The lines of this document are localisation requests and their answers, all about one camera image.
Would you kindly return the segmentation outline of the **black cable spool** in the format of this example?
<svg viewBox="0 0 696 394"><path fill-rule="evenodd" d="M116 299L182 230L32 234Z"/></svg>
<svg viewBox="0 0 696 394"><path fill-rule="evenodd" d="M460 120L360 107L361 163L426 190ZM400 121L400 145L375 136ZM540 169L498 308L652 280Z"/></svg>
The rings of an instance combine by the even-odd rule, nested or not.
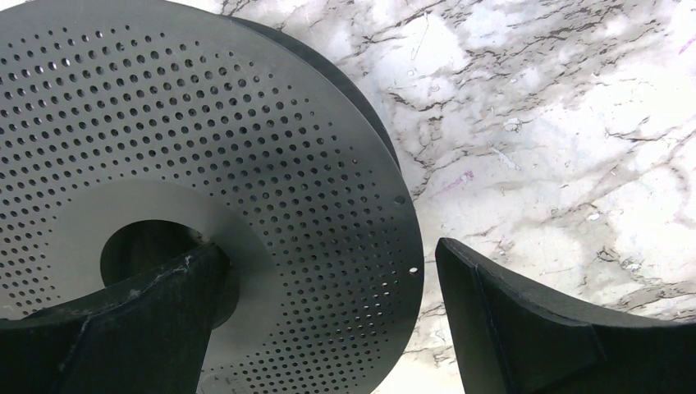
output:
<svg viewBox="0 0 696 394"><path fill-rule="evenodd" d="M266 26L169 1L1 12L1 316L102 290L178 224L238 274L200 393L370 393L414 329L419 224L369 102Z"/></svg>

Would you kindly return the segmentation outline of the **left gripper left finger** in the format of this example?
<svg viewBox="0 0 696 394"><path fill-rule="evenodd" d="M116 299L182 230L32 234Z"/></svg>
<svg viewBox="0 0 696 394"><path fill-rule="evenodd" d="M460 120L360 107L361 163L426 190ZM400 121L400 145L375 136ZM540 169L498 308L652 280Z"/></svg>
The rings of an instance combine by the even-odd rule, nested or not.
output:
<svg viewBox="0 0 696 394"><path fill-rule="evenodd" d="M3 319L2 392L195 392L229 268L206 244L95 293Z"/></svg>

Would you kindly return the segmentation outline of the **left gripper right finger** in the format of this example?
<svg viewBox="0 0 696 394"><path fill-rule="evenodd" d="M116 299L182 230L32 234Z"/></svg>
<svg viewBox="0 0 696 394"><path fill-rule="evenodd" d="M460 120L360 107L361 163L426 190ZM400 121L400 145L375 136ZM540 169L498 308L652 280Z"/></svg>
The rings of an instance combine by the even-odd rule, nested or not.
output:
<svg viewBox="0 0 696 394"><path fill-rule="evenodd" d="M435 256L466 392L694 392L694 323L576 299L452 238Z"/></svg>

